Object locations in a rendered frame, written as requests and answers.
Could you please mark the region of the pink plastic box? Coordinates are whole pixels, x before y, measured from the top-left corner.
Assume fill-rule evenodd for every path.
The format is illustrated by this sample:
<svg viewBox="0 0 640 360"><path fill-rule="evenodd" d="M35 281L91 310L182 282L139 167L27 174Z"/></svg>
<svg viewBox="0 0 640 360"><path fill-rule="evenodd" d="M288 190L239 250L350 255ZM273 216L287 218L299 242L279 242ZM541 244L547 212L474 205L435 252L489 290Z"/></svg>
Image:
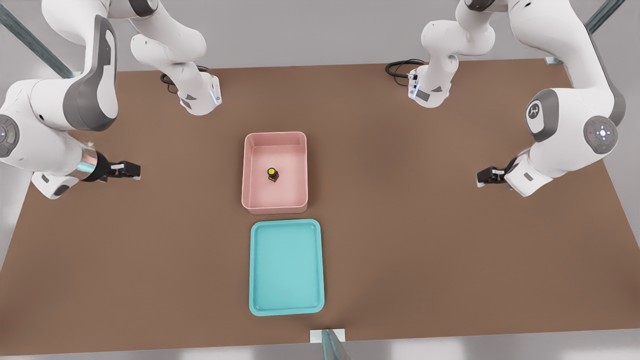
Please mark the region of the pink plastic box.
<svg viewBox="0 0 640 360"><path fill-rule="evenodd" d="M244 140L241 203L252 215L302 214L309 201L303 132L250 133Z"/></svg>

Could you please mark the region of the blue-green tray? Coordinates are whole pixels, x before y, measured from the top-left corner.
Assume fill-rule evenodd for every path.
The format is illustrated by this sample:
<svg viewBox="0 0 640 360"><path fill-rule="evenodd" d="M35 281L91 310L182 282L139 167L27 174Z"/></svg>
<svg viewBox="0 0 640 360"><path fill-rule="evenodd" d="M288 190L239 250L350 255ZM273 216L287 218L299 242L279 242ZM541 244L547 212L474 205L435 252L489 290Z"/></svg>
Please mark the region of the blue-green tray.
<svg viewBox="0 0 640 360"><path fill-rule="evenodd" d="M315 219L259 221L250 232L254 316L318 313L325 305L322 229Z"/></svg>

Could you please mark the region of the silver frame post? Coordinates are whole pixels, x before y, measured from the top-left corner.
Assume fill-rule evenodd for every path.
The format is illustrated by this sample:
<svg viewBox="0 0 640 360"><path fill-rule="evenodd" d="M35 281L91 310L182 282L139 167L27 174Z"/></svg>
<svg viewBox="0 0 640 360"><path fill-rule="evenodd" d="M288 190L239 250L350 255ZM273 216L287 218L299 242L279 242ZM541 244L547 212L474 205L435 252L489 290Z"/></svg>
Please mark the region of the silver frame post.
<svg viewBox="0 0 640 360"><path fill-rule="evenodd" d="M587 31L594 34L625 2L626 0L604 0L585 22Z"/></svg>
<svg viewBox="0 0 640 360"><path fill-rule="evenodd" d="M310 330L310 343L321 344L322 360L351 360L345 349L345 329L313 329Z"/></svg>
<svg viewBox="0 0 640 360"><path fill-rule="evenodd" d="M5 5L0 4L0 25L7 29L16 39L18 39L28 50L35 54L39 59L52 69L60 78L71 79L77 73L71 71L57 55L55 55L47 46L45 46L23 23L7 9Z"/></svg>

